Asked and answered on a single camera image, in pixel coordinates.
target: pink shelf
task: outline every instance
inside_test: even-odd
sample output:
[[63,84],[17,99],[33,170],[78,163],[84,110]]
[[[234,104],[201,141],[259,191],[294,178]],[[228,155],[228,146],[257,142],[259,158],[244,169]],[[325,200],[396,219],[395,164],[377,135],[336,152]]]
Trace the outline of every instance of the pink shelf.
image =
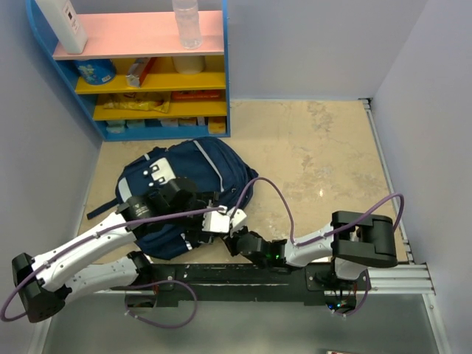
[[96,13],[79,15],[88,34],[82,54],[67,54],[59,43],[55,60],[223,55],[223,13],[200,11],[204,42],[188,50],[178,39],[174,13]]

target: gray wall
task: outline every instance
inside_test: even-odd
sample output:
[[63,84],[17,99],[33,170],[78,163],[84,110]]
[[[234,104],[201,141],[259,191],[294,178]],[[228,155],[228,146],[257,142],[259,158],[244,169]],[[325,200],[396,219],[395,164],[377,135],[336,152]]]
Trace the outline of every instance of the gray wall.
[[[71,237],[100,146],[31,35],[24,1],[0,3],[0,302],[11,259]],[[19,313],[14,302],[8,313]],[[0,322],[0,353],[25,353],[33,326]]]
[[[79,13],[172,10],[171,0],[74,0]],[[199,0],[202,10],[219,0]],[[232,98],[372,97],[426,0],[228,0]]]
[[472,337],[472,2],[430,0],[375,95],[416,261],[431,269],[453,353]]

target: backpack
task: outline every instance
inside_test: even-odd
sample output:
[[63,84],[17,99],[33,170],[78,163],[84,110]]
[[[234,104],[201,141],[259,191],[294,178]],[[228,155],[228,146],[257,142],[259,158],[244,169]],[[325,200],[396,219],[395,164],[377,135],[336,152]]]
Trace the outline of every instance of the backpack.
[[[104,211],[125,202],[132,195],[144,194],[150,184],[163,184],[151,177],[151,165],[166,158],[175,176],[187,177],[197,184],[199,192],[219,192],[219,204],[231,209],[253,178],[258,177],[227,144],[213,137],[187,140],[169,147],[155,147],[125,167],[118,178],[115,189],[116,198],[87,214],[90,220]],[[251,187],[241,204],[244,208],[251,200]],[[184,227],[165,225],[159,232],[146,235],[136,242],[146,254],[170,260],[200,244],[189,243],[184,239]]]

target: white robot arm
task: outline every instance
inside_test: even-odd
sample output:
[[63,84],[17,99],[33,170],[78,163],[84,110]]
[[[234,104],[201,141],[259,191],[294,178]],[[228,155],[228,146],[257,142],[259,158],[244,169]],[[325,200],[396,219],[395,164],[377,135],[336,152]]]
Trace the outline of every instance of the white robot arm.
[[[213,200],[195,199],[194,192],[187,190],[188,181],[179,178],[165,186],[163,188],[168,188],[163,193],[165,198],[131,197],[103,222],[57,249],[34,258],[20,254],[13,259],[15,285],[29,320],[43,321],[56,314],[66,303],[86,294],[125,287],[135,282],[150,282],[153,278],[152,267],[142,252],[131,252],[113,263],[92,263],[169,223],[165,219],[170,217],[157,216],[169,212],[169,205],[175,206],[169,199],[185,200],[187,208],[186,212],[173,210],[180,212],[174,214],[173,223],[193,230],[197,241],[199,235],[202,236],[202,243],[211,243],[215,237],[221,237],[231,255],[241,254],[259,268],[290,273],[314,260],[333,256],[333,269],[326,280],[332,284],[333,281],[355,281],[369,266],[389,268],[397,265],[392,219],[388,217],[370,215],[353,225],[360,214],[335,212],[329,224],[297,238],[296,242],[268,242],[248,230],[243,210],[234,212],[224,206],[211,208],[209,206],[212,206]],[[344,226],[348,229],[337,232]],[[50,261],[64,250],[70,251],[56,257],[54,262]],[[24,283],[31,274],[35,276]]]

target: marble floor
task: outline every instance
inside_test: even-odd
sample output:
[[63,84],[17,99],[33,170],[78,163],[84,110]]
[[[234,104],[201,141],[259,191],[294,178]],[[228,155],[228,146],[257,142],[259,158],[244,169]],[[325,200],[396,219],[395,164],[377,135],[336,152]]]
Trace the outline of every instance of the marble floor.
[[[381,161],[360,101],[234,101],[232,137],[224,139],[243,160],[282,190],[295,220],[295,236],[313,232],[330,222],[336,210],[364,212],[389,194]],[[86,204],[86,213],[114,198],[122,168],[155,146],[176,140],[106,142]],[[287,238],[289,220],[278,194],[258,182],[246,208],[249,228],[267,240]],[[395,219],[392,204],[378,214]],[[83,219],[80,232],[100,221]],[[400,232],[399,261],[407,261]],[[98,263],[122,257],[135,245],[104,256]],[[172,263],[239,263],[217,242],[203,246]]]

